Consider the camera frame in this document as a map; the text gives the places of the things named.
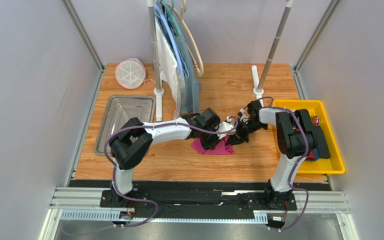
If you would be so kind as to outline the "pink paper napkin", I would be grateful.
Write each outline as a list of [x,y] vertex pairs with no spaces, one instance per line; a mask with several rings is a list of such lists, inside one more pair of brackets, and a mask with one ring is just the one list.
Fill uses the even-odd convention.
[[223,140],[215,146],[214,149],[204,149],[200,139],[195,139],[190,146],[192,149],[194,149],[197,153],[201,155],[233,155],[235,153],[233,146],[226,145],[228,139],[229,137],[225,136]]

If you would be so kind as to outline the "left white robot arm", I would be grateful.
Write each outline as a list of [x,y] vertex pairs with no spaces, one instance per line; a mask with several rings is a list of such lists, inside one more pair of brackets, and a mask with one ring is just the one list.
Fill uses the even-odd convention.
[[221,121],[207,108],[202,113],[183,115],[170,121],[142,122],[130,118],[105,141],[104,155],[112,163],[112,192],[125,198],[133,189],[134,169],[144,159],[151,146],[173,140],[200,140],[205,150],[213,150],[228,134],[235,130],[230,120]]

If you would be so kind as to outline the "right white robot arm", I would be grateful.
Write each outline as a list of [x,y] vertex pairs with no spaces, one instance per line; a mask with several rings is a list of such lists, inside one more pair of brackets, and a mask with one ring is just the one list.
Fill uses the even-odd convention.
[[280,107],[260,107],[248,110],[227,145],[248,142],[249,135],[268,125],[276,127],[277,145],[281,153],[275,174],[264,191],[265,202],[278,204],[292,198],[293,180],[299,167],[314,150],[327,152],[327,143],[322,129],[313,124],[307,109],[295,111]]

